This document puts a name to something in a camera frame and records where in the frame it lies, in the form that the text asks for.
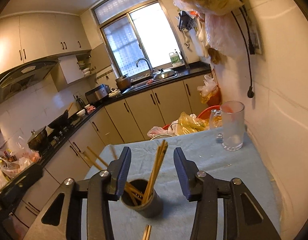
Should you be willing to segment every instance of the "pan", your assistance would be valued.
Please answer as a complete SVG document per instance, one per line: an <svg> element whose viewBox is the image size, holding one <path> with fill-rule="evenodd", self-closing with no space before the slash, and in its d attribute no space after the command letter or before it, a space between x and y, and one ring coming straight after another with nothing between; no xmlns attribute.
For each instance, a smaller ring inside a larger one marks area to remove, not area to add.
<svg viewBox="0 0 308 240"><path fill-rule="evenodd" d="M55 120L53 120L48 127L50 129L56 129L56 128L61 128L67 125L68 122L68 111L71 109L71 107L73 106L74 103L71 103L70 106L68 107L68 109L65 110L65 112L57 117Z"/></svg>

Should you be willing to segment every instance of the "blue tablecloth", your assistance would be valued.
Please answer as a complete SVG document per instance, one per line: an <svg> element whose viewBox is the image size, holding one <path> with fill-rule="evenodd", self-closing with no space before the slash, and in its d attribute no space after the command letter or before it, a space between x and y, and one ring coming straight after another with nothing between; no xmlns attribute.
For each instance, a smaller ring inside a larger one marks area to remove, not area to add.
<svg viewBox="0 0 308 240"><path fill-rule="evenodd" d="M115 240L141 239L147 224L152 225L151 240L190 239L196 202L188 202L182 194L173 161L176 147L181 147L188 160L194 161L200 170L208 172L216 179L241 178L265 210L276 230L280 232L279 212L272 185L253 143L245 134L244 145L240 150L226 151L222 144L215 141L220 129L166 138L169 146L155 184L155 190L164 202L163 214L153 219L146 219L137 212L126 208L121 201L110 202ZM161 141L162 139L113 146L118 156L124 146L131 149L132 161L128 181L149 178L156 149ZM104 148L101 157L108 163L113 160L109 146ZM97 172L98 169L92 167L86 175L86 179L91 178ZM82 239L86 239L86 206L87 201L84 201ZM222 200L219 200L218 206L217 239L221 240L223 239Z"/></svg>

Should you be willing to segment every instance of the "stainless steel lid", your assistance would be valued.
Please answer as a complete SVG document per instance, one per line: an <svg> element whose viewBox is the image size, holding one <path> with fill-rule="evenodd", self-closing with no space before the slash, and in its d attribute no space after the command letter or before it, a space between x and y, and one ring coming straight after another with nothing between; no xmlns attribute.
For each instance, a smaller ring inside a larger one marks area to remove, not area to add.
<svg viewBox="0 0 308 240"><path fill-rule="evenodd" d="M171 77L175 75L175 71L172 69L159 69L159 72L154 73L153 79L154 81L162 80L164 78Z"/></svg>
<svg viewBox="0 0 308 240"><path fill-rule="evenodd" d="M116 81L116 82L121 82L121 81L123 81L123 80L126 79L126 78L129 78L129 75L128 75L128 74L126 74L126 75L124 75L124 76L121 76L121 77L119 77L118 79L115 79L115 81Z"/></svg>
<svg viewBox="0 0 308 240"><path fill-rule="evenodd" d="M46 126L43 128L40 128L38 131L32 130L31 133L31 137L28 139L27 143L29 143L31 140L33 140L33 138L35 138L37 135L39 135L43 130L46 129Z"/></svg>

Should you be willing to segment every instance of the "electrical cable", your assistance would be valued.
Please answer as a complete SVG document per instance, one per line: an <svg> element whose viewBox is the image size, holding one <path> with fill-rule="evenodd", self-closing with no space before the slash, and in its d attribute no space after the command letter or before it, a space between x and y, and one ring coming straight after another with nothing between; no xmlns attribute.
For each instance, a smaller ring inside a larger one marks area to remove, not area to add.
<svg viewBox="0 0 308 240"><path fill-rule="evenodd" d="M247 53L247 59L248 59L248 69L249 69L249 71L250 71L250 81L251 81L250 87L249 87L248 92L247 92L247 96L248 96L249 98L253 98L253 97L254 97L254 92L253 92L253 90L252 90L252 89L253 89L253 87L252 87L253 81L252 81L250 54L249 54L249 52L248 52L248 47L247 47L246 39L245 39L244 33L243 33L242 29L241 29L241 26L240 26L240 24L238 23L238 20L237 20L237 18L235 17L235 15L234 15L233 12L232 12L232 15L233 15L233 17L234 17L234 19L235 19L235 21L236 21L236 23L237 23L237 25L238 25L239 30L241 31L241 34L242 34L242 36L243 36L243 40L244 40L244 43L245 43L245 48L246 48L246 53Z"/></svg>

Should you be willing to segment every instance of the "white bowl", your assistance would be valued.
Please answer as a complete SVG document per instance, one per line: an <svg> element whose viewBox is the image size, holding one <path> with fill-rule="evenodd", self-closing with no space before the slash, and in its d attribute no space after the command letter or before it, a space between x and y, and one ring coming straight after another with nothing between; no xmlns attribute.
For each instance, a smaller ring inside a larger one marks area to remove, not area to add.
<svg viewBox="0 0 308 240"><path fill-rule="evenodd" d="M78 115L79 117L82 117L82 116L84 116L85 114L86 114L86 109L80 110L80 111L77 113L77 115Z"/></svg>

